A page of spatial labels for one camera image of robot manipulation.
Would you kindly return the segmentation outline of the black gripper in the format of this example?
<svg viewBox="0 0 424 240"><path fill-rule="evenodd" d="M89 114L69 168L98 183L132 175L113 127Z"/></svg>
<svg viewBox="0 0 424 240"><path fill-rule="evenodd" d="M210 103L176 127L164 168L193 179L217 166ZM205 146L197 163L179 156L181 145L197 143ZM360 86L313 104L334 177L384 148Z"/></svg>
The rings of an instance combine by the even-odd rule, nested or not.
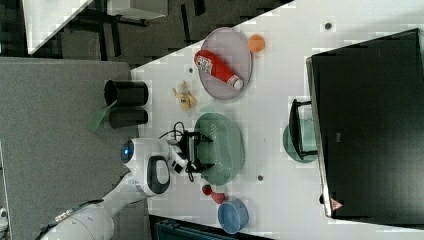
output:
<svg viewBox="0 0 424 240"><path fill-rule="evenodd" d="M212 168L215 164L207 163L201 164L197 159L197 145L200 142L213 142L211 138L198 132L184 131L178 146L182 153L189 161L188 170L191 173L200 173Z"/></svg>

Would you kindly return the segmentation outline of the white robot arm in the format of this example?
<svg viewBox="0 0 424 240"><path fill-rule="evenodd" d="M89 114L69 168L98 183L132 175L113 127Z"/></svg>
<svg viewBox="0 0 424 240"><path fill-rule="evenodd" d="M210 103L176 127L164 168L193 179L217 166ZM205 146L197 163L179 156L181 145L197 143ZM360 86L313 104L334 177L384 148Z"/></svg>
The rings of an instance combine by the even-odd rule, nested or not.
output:
<svg viewBox="0 0 424 240"><path fill-rule="evenodd" d="M35 240L110 240L113 217L124 207L165 193L173 174L201 173L211 166L197 158L197 145L211 138L184 131L177 140L134 138L122 147L121 162L129 169L104 197L59 214Z"/></svg>

